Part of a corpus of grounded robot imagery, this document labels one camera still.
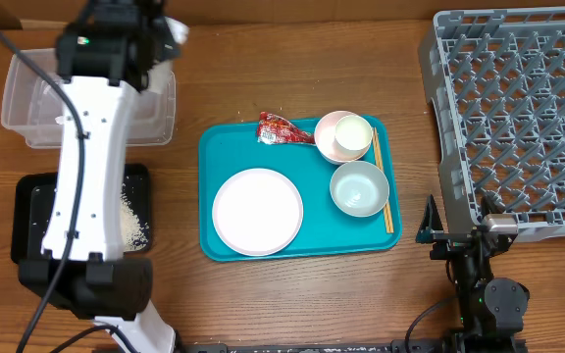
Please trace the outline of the grey-green bowl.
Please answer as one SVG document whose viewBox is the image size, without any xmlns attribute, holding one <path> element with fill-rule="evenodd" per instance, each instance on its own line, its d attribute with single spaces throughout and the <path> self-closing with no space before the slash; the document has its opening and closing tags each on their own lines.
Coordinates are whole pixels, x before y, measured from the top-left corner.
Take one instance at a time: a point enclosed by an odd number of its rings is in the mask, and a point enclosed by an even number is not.
<svg viewBox="0 0 565 353">
<path fill-rule="evenodd" d="M 331 198 L 346 215 L 372 217 L 382 211 L 378 192 L 380 176 L 376 165 L 366 161 L 342 164 L 331 178 Z"/>
</svg>

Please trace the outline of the white cup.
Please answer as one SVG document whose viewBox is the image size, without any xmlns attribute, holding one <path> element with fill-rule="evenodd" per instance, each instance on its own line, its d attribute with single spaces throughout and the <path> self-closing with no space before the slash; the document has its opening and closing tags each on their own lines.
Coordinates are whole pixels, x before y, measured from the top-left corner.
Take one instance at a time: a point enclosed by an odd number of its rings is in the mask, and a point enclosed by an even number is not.
<svg viewBox="0 0 565 353">
<path fill-rule="evenodd" d="M 334 145 L 345 156 L 357 156 L 370 146 L 373 129 L 367 120 L 358 115 L 341 118 L 334 128 Z"/>
</svg>

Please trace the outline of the red snack wrapper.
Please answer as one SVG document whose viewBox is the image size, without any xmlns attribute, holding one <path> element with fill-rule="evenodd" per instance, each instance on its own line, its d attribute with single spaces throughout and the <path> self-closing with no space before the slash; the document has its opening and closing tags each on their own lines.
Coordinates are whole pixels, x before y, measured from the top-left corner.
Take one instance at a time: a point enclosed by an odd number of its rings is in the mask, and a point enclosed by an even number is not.
<svg viewBox="0 0 565 353">
<path fill-rule="evenodd" d="M 257 141 L 268 145 L 274 144 L 315 144 L 312 133 L 301 130 L 291 121 L 272 113 L 260 114 L 256 129 Z"/>
</svg>

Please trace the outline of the white napkin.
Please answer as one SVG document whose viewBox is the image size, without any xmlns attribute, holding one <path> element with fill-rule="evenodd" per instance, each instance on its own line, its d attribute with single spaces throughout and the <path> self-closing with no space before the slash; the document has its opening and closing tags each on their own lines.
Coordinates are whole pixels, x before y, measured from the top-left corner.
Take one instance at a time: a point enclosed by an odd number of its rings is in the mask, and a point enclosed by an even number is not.
<svg viewBox="0 0 565 353">
<path fill-rule="evenodd" d="M 166 17 L 165 20 L 174 42 L 183 45 L 188 38 L 188 26 L 170 17 Z"/>
</svg>

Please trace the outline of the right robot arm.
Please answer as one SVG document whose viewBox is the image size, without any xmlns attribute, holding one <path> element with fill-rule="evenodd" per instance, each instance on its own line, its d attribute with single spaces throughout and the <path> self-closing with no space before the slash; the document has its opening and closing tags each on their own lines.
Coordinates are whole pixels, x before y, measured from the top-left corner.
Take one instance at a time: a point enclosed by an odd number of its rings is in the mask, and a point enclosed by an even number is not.
<svg viewBox="0 0 565 353">
<path fill-rule="evenodd" d="M 509 250 L 518 235 L 514 219 L 501 214 L 485 200 L 482 222 L 466 233 L 448 233 L 430 196 L 416 235 L 418 243 L 432 246 L 430 258 L 443 261 L 455 294 L 420 314 L 406 331 L 407 352 L 526 352 L 515 334 L 524 328 L 530 291 L 507 277 L 496 277 L 490 259 Z M 450 329 L 438 339 L 411 340 L 415 326 L 427 315 L 456 301 L 461 328 Z"/>
</svg>

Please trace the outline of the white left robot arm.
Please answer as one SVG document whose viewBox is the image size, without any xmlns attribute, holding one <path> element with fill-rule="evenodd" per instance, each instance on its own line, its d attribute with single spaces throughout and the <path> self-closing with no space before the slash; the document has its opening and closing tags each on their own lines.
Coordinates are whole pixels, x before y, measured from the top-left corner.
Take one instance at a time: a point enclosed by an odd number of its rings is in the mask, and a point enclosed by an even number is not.
<svg viewBox="0 0 565 353">
<path fill-rule="evenodd" d="M 178 352 L 178 333 L 151 300 L 152 265 L 125 257 L 121 193 L 130 122 L 150 73 L 179 54 L 184 25 L 160 1 L 91 1 L 56 42 L 47 78 L 64 104 L 56 192 L 23 286 L 105 330 L 127 352 Z"/>
</svg>

